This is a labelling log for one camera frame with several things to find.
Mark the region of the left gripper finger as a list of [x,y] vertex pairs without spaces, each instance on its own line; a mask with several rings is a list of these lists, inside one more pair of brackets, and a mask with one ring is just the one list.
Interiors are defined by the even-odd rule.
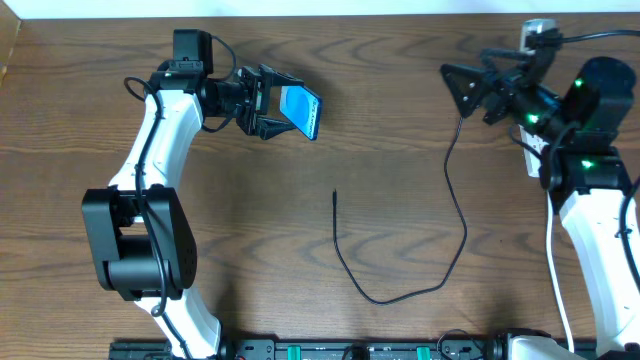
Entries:
[[304,81],[302,79],[296,78],[290,74],[278,72],[265,64],[261,64],[259,66],[259,73],[262,76],[262,83],[263,83],[264,89],[272,88],[272,87],[304,85]]
[[284,122],[281,120],[258,117],[256,120],[256,132],[262,140],[269,140],[281,133],[291,131],[296,126],[291,122]]

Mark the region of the blue Galaxy smartphone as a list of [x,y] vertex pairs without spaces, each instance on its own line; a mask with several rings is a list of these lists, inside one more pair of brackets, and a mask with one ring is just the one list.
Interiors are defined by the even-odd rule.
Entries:
[[323,110],[322,98],[306,86],[283,86],[280,113],[310,141],[318,137]]

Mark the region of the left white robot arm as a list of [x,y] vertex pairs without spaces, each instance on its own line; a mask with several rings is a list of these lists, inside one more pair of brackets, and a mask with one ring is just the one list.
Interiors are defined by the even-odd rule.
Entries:
[[194,285],[197,247],[178,198],[190,146],[209,132],[208,118],[236,122],[263,140],[293,129],[268,117],[274,87],[303,80],[267,65],[214,72],[215,36],[197,29],[173,33],[173,56],[148,80],[139,79],[144,119],[131,151],[108,186],[86,191],[81,210],[102,288],[151,315],[177,359],[233,359],[233,342]]

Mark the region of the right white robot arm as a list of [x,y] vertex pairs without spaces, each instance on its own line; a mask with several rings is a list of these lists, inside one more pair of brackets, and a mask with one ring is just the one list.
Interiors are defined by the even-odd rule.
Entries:
[[636,76],[611,57],[586,61],[559,96],[542,84],[553,51],[486,49],[483,67],[444,64],[458,111],[485,107],[545,141],[538,176],[576,250],[596,322],[600,359],[639,356],[639,237],[632,182],[613,142],[631,109]]

